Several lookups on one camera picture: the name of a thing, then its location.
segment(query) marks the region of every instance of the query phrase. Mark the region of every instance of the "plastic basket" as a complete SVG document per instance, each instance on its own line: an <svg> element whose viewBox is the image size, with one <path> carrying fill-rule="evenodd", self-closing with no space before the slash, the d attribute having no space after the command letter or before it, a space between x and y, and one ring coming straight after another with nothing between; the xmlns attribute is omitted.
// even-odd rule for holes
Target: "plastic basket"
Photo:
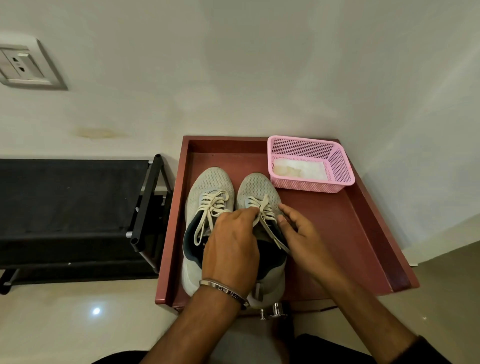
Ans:
<svg viewBox="0 0 480 364"><path fill-rule="evenodd" d="M268 172L276 188L313 192L337 193L355 183L352 167L343 147L336 142L319 139L273 135L268 138ZM328 180L309 180L299 177L278 176L273 173L275 160L318 161L324 164Z"/></svg>

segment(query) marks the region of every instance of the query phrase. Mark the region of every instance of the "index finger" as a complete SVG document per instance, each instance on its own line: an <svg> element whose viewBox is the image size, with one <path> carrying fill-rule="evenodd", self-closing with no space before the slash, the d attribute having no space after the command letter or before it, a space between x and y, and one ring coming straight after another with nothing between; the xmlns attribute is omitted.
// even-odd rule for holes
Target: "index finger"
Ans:
<svg viewBox="0 0 480 364"><path fill-rule="evenodd" d="M249 208L241 208L237 211L240 211L240 214L237 218L240 218L243 221L253 225L253 221L257 217L260 209L258 207L250 206Z"/></svg>
<svg viewBox="0 0 480 364"><path fill-rule="evenodd" d="M301 228L302 226L305 226L310 223L310 220L308 220L305 216L303 216L300 212L295 210L294 208L291 208L290 206L287 206L285 204L278 204L278 208L282 210L282 212L290 219L292 220L297 228Z"/></svg>

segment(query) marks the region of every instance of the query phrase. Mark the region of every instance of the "white sneaker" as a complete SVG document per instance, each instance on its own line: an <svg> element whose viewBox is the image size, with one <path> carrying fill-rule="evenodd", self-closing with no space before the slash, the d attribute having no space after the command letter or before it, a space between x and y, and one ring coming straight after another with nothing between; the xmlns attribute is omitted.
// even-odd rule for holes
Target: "white sneaker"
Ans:
<svg viewBox="0 0 480 364"><path fill-rule="evenodd" d="M224 212L232 212L234 201L232 182L219 167L204 170L190 189L185 205L187 229L183 236L181 275L183 289L189 296L202 279L204 248L216 219Z"/></svg>
<svg viewBox="0 0 480 364"><path fill-rule="evenodd" d="M247 298L253 308L265 308L279 302L285 290L285 263L289 250L276 222L276 217L281 214L278 208L280 202L275 187L261 173L245 177L237 193L237 209L250 206L260 208L253 222L260 264L257 283Z"/></svg>

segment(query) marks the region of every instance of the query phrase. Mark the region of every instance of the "forearm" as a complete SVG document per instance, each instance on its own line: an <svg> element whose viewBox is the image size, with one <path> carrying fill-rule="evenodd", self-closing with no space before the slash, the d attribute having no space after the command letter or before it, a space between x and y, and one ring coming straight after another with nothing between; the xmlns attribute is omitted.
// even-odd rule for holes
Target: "forearm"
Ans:
<svg viewBox="0 0 480 364"><path fill-rule="evenodd" d="M378 363L390 363L417 338L373 294L340 268L316 275Z"/></svg>
<svg viewBox="0 0 480 364"><path fill-rule="evenodd" d="M202 363L235 320L240 304L201 286L142 364Z"/></svg>

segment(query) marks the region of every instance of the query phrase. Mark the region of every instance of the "brown stain on paper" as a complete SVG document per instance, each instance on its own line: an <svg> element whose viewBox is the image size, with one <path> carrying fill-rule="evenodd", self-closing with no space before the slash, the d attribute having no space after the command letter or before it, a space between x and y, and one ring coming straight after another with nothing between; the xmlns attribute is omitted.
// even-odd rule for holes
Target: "brown stain on paper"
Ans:
<svg viewBox="0 0 480 364"><path fill-rule="evenodd" d="M118 133L110 129L102 128L77 128L75 136L88 139L114 139L126 136L123 133Z"/></svg>

